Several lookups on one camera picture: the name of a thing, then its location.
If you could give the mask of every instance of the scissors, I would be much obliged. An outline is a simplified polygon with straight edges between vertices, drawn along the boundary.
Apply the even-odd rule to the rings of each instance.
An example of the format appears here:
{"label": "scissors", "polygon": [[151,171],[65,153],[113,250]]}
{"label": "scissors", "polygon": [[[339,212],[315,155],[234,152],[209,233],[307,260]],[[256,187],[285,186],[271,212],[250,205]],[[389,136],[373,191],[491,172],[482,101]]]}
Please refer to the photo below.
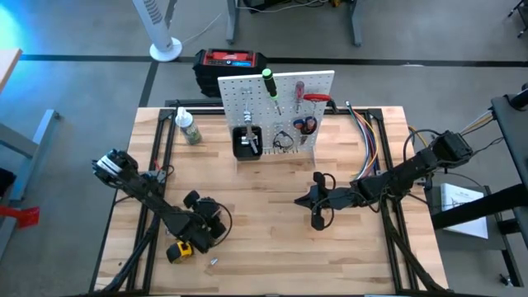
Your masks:
{"label": "scissors", "polygon": [[294,120],[294,127],[300,130],[300,145],[303,145],[308,136],[317,129],[317,119],[313,116],[307,116],[304,119]]}

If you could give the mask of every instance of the green screwdriver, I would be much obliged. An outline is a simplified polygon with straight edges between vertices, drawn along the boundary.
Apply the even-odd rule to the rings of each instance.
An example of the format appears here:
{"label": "green screwdriver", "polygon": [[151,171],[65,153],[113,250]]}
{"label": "green screwdriver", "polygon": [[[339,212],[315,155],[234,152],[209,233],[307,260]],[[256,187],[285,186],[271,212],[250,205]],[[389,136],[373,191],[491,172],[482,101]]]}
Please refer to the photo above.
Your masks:
{"label": "green screwdriver", "polygon": [[282,116],[281,108],[279,107],[279,95],[277,95],[277,86],[275,85],[275,79],[273,79],[273,72],[271,71],[271,69],[266,68],[262,70],[262,78],[264,78],[266,90],[270,93],[271,100],[275,103],[275,108],[279,112],[279,116]]}

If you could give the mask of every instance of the metal table leg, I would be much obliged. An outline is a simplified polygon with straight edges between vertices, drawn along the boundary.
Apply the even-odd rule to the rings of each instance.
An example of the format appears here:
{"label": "metal table leg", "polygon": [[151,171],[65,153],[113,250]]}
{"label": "metal table leg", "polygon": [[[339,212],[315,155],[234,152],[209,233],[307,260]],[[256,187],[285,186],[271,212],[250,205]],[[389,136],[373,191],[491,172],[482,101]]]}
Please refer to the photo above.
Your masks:
{"label": "metal table leg", "polygon": [[[42,144],[50,135],[52,122],[56,121],[58,118],[59,114],[56,111],[47,110],[40,121],[39,127],[33,135],[33,139],[28,139],[15,130],[0,124],[0,144],[26,157],[26,160],[24,160],[21,168],[16,173],[16,180],[8,197],[11,206],[19,206],[24,191],[26,190],[27,183],[33,173],[33,169],[39,161],[39,153],[43,147]],[[16,225],[16,219],[6,217],[2,222],[2,226],[0,226],[0,260],[2,259],[7,242],[9,241]]]}
{"label": "metal table leg", "polygon": [[226,33],[226,40],[230,45],[234,43],[235,32],[238,25],[238,0],[228,0],[228,29]]}
{"label": "metal table leg", "polygon": [[362,0],[351,0],[349,5],[350,8],[350,21],[352,26],[352,43],[360,47],[363,43],[361,39],[361,9],[363,1]]}

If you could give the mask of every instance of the pegboard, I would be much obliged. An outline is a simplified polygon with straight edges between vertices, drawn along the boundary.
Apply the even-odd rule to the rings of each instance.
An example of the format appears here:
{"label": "pegboard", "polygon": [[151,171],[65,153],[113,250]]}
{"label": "pegboard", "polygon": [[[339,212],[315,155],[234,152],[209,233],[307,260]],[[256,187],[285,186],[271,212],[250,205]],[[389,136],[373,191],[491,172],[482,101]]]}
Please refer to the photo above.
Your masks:
{"label": "pegboard", "polygon": [[284,130],[295,144],[286,153],[313,151],[319,129],[309,135],[303,145],[300,144],[301,133],[293,126],[293,122],[306,116],[314,116],[318,127],[323,122],[326,102],[316,102],[315,105],[303,100],[299,113],[296,112],[295,84],[304,83],[305,94],[330,94],[334,71],[313,71],[301,73],[273,73],[277,87],[278,102],[282,115],[279,115],[275,103],[266,90],[262,75],[243,75],[218,78],[224,112],[228,121],[229,133],[234,127],[245,126],[243,112],[246,108],[252,113],[252,124],[262,128],[262,144],[264,153],[284,153],[273,149],[275,135]]}

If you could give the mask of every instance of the white paper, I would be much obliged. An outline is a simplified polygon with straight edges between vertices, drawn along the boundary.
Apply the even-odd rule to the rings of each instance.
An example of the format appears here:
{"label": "white paper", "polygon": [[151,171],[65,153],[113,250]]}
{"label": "white paper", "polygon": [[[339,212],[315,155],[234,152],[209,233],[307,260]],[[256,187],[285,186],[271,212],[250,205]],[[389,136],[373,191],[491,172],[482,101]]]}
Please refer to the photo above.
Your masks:
{"label": "white paper", "polygon": [[[464,189],[463,187],[453,186],[447,183],[441,184],[440,189],[443,211],[450,210],[464,203],[472,202],[484,197],[484,194],[481,192],[471,191]],[[488,226],[486,225],[486,217],[462,224],[457,224],[455,226],[446,227],[444,230],[488,239]]]}

